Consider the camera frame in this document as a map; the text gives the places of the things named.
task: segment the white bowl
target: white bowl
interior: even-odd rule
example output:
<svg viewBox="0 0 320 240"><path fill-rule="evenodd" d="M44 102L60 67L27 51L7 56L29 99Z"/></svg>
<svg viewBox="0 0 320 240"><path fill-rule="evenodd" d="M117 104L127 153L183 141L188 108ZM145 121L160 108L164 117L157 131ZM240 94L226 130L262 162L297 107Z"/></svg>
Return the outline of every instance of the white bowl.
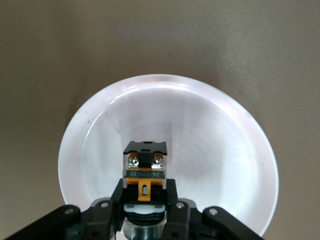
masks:
<svg viewBox="0 0 320 240"><path fill-rule="evenodd" d="M202 211L219 206L261 235L278 199L278 169L255 119L203 82L151 74L116 82L92 96L65 130L58 174L66 204L82 211L110 197L130 141L166 142L167 177L179 198Z"/></svg>

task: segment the gray background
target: gray background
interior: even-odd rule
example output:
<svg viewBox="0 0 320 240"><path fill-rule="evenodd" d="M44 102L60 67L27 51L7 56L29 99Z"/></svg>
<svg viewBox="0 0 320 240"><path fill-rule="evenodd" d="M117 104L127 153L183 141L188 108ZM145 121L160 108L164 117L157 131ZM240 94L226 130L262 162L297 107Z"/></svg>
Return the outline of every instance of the gray background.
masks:
<svg viewBox="0 0 320 240"><path fill-rule="evenodd" d="M280 192L267 240L319 239L320 1L1 1L0 239L64 203L64 130L94 93L164 73L259 122Z"/></svg>

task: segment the metal cylinder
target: metal cylinder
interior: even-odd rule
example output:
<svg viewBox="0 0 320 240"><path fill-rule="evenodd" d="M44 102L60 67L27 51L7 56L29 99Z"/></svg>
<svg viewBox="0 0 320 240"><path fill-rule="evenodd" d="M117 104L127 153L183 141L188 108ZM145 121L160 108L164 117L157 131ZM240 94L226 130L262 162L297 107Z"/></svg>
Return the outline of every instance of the metal cylinder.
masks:
<svg viewBox="0 0 320 240"><path fill-rule="evenodd" d="M122 232L129 240L158 240L162 236L167 218L155 225L140 226L133 224L127 218L124 218Z"/></svg>

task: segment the gray table surface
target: gray table surface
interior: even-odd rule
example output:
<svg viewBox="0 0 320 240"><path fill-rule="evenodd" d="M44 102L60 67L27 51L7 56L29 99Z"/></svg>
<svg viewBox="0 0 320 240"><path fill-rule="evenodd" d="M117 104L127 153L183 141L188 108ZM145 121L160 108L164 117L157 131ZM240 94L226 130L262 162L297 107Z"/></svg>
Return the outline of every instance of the gray table surface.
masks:
<svg viewBox="0 0 320 240"><path fill-rule="evenodd" d="M0 239L64 204L58 152L94 93L194 78L259 122L279 170L267 240L319 239L320 1L1 1Z"/></svg>

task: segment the silver cylinder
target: silver cylinder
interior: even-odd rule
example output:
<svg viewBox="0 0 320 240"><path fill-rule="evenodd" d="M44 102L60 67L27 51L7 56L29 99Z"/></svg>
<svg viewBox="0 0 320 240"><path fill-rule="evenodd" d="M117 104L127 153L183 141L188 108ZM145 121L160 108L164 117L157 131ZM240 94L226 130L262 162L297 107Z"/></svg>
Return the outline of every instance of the silver cylinder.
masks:
<svg viewBox="0 0 320 240"><path fill-rule="evenodd" d="M158 240L162 236L167 218L155 225L140 226L133 224L127 218L124 218L122 232L129 240Z"/></svg>

